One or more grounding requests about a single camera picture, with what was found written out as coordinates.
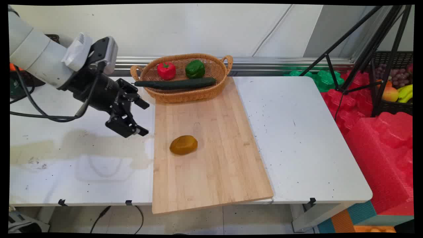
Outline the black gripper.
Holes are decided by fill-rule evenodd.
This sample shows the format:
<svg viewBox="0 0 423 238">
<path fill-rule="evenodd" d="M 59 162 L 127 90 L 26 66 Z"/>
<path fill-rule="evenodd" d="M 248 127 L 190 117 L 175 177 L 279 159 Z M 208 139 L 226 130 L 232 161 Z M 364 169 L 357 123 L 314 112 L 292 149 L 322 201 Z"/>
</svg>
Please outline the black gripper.
<svg viewBox="0 0 423 238">
<path fill-rule="evenodd" d="M 68 90 L 83 103 L 74 119 L 82 117 L 90 106 L 109 114 L 105 126 L 124 138 L 149 134 L 136 123 L 131 113 L 133 103 L 142 109 L 150 106 L 139 96 L 138 88 L 133 84 L 123 79 L 114 81 L 99 70 L 82 69 L 70 79 Z"/>
</svg>

